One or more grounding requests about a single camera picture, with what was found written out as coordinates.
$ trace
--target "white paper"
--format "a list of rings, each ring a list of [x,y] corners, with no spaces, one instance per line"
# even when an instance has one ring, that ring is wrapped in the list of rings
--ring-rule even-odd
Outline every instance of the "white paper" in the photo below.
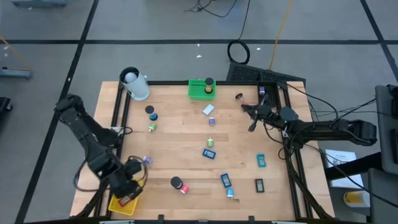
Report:
[[[326,166],[327,168],[333,167],[333,165],[340,165],[344,164],[345,162],[350,162],[356,160],[356,155],[355,152],[346,152],[346,151],[336,151],[336,150],[331,150],[331,149],[326,149],[326,156],[332,162],[331,164],[329,161],[327,161]],[[362,177],[361,174],[356,174],[356,175],[351,175],[350,178],[355,181],[357,184],[363,187],[363,182],[362,182]],[[344,188],[351,188],[351,189],[360,189],[357,185],[352,183],[348,178],[342,178],[342,179],[337,179],[337,180],[332,180],[330,181],[330,187],[344,187]]]

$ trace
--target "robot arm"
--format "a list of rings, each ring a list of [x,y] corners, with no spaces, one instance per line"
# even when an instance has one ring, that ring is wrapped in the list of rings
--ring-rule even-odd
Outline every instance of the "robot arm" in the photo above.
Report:
[[[241,105],[253,120],[249,131],[254,131],[257,121],[263,121],[264,124],[282,130],[284,136],[293,141],[296,149],[300,149],[311,140],[344,140],[362,146],[371,146],[377,141],[376,126],[367,121],[338,119],[304,122],[299,120],[299,116],[289,107],[282,108],[278,113],[272,112],[272,108],[266,104],[267,99],[268,95],[265,95],[258,105]]]
[[[118,198],[136,198],[142,187],[132,176],[141,171],[141,162],[129,159],[122,164],[112,148],[120,142],[116,131],[102,128],[84,109],[79,96],[67,95],[57,103],[55,112],[59,120],[67,125],[85,150],[85,161],[90,170],[102,180],[107,180]]]

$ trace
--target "green container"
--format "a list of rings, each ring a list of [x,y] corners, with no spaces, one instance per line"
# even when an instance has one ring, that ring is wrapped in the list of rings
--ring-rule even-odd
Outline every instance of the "green container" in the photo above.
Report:
[[[211,93],[206,93],[206,83],[205,80],[196,79],[189,80],[188,83],[188,96],[193,100],[213,100],[216,96],[216,80],[212,85],[213,91]]]

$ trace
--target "wooden table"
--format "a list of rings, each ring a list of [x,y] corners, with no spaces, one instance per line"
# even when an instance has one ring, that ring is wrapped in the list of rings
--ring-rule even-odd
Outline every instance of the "wooden table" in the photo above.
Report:
[[[290,84],[305,91],[302,82]],[[104,127],[111,124],[117,87],[117,82],[103,82],[99,93],[94,119]],[[186,85],[151,85],[146,101],[131,101],[127,126],[134,132],[124,138],[121,160],[126,161],[130,155],[150,156],[153,163],[134,215],[113,213],[112,218],[155,220],[163,214],[166,220],[247,220],[250,215],[256,220],[294,220],[286,163],[277,155],[281,145],[266,136],[262,125],[249,133],[250,117],[234,99],[237,93],[243,93],[249,104],[257,104],[257,86],[218,85],[216,98],[211,102],[191,100],[187,88]],[[290,87],[288,91],[292,108],[300,119],[311,121],[307,97]],[[205,116],[202,111],[209,103],[215,110]],[[154,106],[159,115],[154,133],[148,133],[151,121],[144,111],[147,105]],[[215,117],[215,126],[208,125],[210,116]],[[281,139],[276,129],[270,134]],[[215,160],[202,156],[209,137],[215,142]],[[260,153],[266,155],[265,168],[257,166],[256,155]],[[307,146],[301,153],[308,189],[326,212],[334,216],[319,153]],[[224,173],[231,179],[233,200],[226,198],[226,189],[220,180]],[[181,177],[190,187],[188,194],[179,196],[178,190],[170,185],[173,176]],[[256,193],[254,179],[258,178],[264,179],[265,193]],[[79,186],[98,187],[98,180],[87,167],[81,173]],[[297,192],[304,217],[299,188]],[[77,191],[71,215],[78,213],[92,195]],[[108,194],[104,194],[104,198],[101,213],[106,211]]]

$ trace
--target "white cup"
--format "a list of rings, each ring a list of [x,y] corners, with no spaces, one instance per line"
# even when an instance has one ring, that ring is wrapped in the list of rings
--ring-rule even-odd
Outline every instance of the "white cup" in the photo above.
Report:
[[[126,75],[128,73],[130,73],[129,75],[132,73],[136,76],[136,78],[132,79],[132,82],[126,82]],[[131,97],[138,101],[145,100],[149,96],[149,87],[146,79],[146,75],[142,75],[134,67],[125,68],[119,76],[119,81],[124,85]]]

